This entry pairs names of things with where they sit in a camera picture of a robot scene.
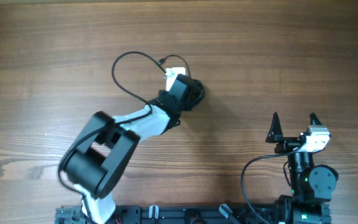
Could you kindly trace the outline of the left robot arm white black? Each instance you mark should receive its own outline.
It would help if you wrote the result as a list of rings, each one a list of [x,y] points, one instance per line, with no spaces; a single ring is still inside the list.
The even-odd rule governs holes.
[[[172,85],[139,111],[114,116],[92,115],[58,165],[81,195],[82,204],[69,216],[70,223],[106,223],[116,204],[112,190],[123,175],[137,145],[180,125],[183,111],[190,111],[205,97],[203,84],[179,74]]]

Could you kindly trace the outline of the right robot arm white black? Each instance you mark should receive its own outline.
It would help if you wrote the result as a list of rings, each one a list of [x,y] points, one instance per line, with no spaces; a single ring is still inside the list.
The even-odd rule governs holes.
[[[275,143],[275,155],[287,156],[291,196],[281,195],[275,201],[272,223],[330,224],[332,222],[328,203],[339,174],[327,165],[315,165],[313,155],[324,150],[331,133],[322,125],[314,113],[310,114],[310,125],[298,137],[285,137],[277,113],[266,142]]]

